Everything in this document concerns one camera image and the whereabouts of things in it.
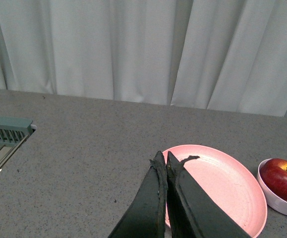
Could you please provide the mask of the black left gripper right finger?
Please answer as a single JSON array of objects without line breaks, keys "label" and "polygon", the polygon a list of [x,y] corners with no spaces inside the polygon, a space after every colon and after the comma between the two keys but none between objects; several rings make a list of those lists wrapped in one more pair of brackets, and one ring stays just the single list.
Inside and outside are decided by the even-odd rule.
[{"label": "black left gripper right finger", "polygon": [[168,152],[167,207],[173,238],[249,238],[250,235],[224,212],[184,167],[197,160],[179,161]]}]

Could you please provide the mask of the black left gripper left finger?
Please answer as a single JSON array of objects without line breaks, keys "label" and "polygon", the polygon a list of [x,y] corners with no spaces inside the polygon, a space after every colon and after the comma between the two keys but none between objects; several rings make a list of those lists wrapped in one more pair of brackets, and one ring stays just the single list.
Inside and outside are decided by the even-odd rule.
[{"label": "black left gripper left finger", "polygon": [[167,201],[167,169],[163,153],[150,160],[131,205],[110,233],[110,238],[163,238]]}]

